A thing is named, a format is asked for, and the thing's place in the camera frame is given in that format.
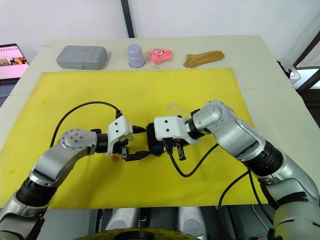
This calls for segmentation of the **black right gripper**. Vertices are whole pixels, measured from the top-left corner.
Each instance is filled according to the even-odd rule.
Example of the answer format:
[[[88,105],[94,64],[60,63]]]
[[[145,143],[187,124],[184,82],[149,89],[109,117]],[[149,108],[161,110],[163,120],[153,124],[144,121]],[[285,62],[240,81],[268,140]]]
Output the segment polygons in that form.
[[[165,144],[162,140],[157,140],[154,123],[149,123],[146,126],[146,134],[147,134],[147,144],[148,144],[148,151],[151,155],[160,157],[163,153],[166,152]],[[174,139],[173,140],[173,147],[177,148],[178,157],[180,161],[186,160],[184,147],[187,145],[187,142],[183,139]]]

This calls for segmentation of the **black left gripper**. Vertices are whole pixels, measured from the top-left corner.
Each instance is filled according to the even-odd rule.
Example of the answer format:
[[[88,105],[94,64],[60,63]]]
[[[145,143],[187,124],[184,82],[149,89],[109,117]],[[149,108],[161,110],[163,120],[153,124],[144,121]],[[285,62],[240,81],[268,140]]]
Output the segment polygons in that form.
[[[147,132],[147,130],[144,127],[133,125],[132,132],[145,133]],[[129,139],[117,141],[113,145],[112,153],[121,156],[121,159],[124,160],[125,162],[138,161],[150,155],[149,151],[137,151],[135,153],[130,153],[130,150],[128,147],[129,141],[130,141]]]

